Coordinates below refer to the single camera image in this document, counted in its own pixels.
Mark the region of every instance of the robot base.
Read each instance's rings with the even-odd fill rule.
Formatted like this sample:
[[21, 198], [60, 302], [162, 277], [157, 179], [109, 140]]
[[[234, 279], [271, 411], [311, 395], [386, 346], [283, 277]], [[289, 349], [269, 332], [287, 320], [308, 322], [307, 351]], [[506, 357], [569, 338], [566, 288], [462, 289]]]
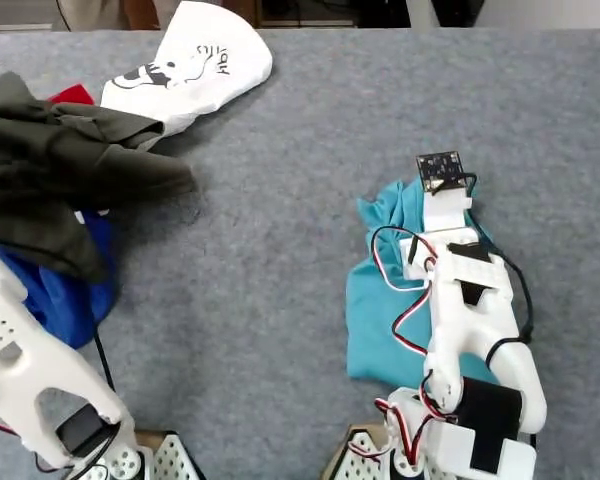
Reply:
[[82, 478], [84, 480], [205, 480], [176, 433], [160, 435], [161, 443], [158, 443], [160, 440], [154, 434], [148, 432], [138, 437], [139, 442], [148, 446], [139, 447], [138, 452], [124, 449], [115, 458], [108, 458], [106, 462], [100, 460]]

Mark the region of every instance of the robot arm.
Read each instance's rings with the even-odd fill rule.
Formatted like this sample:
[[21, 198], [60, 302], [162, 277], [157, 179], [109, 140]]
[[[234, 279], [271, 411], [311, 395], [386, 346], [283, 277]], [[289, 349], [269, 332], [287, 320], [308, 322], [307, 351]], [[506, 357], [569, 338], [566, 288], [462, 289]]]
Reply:
[[462, 478], [531, 478], [535, 450], [519, 442], [518, 434], [540, 431], [547, 412], [531, 351], [521, 342], [496, 350], [489, 368], [499, 385], [464, 378], [459, 364], [462, 353], [486, 360], [497, 342], [519, 336], [504, 261], [466, 225], [469, 175], [457, 152], [417, 161], [424, 188], [425, 231], [419, 236], [434, 246], [435, 268], [425, 271], [429, 252], [418, 240], [403, 240], [400, 247], [405, 276], [431, 282], [432, 336], [424, 373], [440, 411], [455, 418], [434, 422], [424, 448], [442, 471]]
[[[120, 398], [78, 352], [40, 326], [22, 304], [26, 297], [0, 260], [0, 418], [23, 445], [52, 467], [67, 468], [70, 480], [204, 479], [177, 434], [143, 431], [147, 446], [138, 445]], [[55, 430], [39, 406], [48, 388], [87, 402]]]
[[[84, 398], [106, 424], [119, 424], [105, 457], [121, 448], [137, 451], [134, 422], [122, 401], [78, 352], [40, 326], [22, 304], [26, 295], [19, 279], [0, 261], [0, 418], [52, 467], [83, 464], [95, 450], [87, 455], [70, 451], [68, 439], [59, 438], [42, 416], [38, 397], [55, 388]], [[17, 352], [15, 358], [2, 355], [8, 347]], [[69, 422], [64, 426], [64, 432], [72, 430]]]

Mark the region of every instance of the white plastic bracket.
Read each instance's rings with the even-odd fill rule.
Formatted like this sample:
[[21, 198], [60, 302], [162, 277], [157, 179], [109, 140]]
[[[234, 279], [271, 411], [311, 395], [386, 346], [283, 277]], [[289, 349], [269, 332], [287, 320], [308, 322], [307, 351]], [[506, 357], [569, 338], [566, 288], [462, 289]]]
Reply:
[[22, 304], [27, 291], [0, 260], [0, 353], [15, 344], [15, 358], [0, 356], [0, 418], [50, 466], [77, 465], [84, 459], [71, 457], [49, 425], [38, 404], [49, 388], [84, 398], [120, 431], [111, 445], [135, 447], [133, 418], [107, 383], [78, 352], [49, 333]]

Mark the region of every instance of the white t-shirt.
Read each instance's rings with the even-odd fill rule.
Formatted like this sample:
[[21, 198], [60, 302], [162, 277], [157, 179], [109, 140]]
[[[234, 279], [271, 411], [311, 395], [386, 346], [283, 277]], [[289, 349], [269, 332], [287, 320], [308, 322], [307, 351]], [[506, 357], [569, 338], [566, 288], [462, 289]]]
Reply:
[[169, 136], [265, 81], [272, 64], [267, 45], [244, 19], [185, 1], [153, 62], [109, 80], [101, 106], [159, 120]]

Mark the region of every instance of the gray carpet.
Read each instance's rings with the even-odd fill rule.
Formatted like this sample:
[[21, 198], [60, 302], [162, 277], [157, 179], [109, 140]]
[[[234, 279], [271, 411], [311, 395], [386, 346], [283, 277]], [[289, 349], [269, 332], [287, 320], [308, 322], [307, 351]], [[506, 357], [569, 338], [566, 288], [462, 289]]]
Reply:
[[[413, 178], [415, 154], [457, 149], [536, 303], [536, 478], [600, 479], [600, 31], [263, 37], [271, 79], [159, 144], [202, 196], [116, 212], [123, 290], [103, 335], [137, 423], [177, 429], [210, 480], [317, 478], [389, 391], [345, 374], [344, 281], [365, 255], [355, 198]], [[0, 72], [41, 96], [98, 92], [159, 40], [0, 36]], [[27, 478], [31, 456], [0, 435], [0, 479]]]

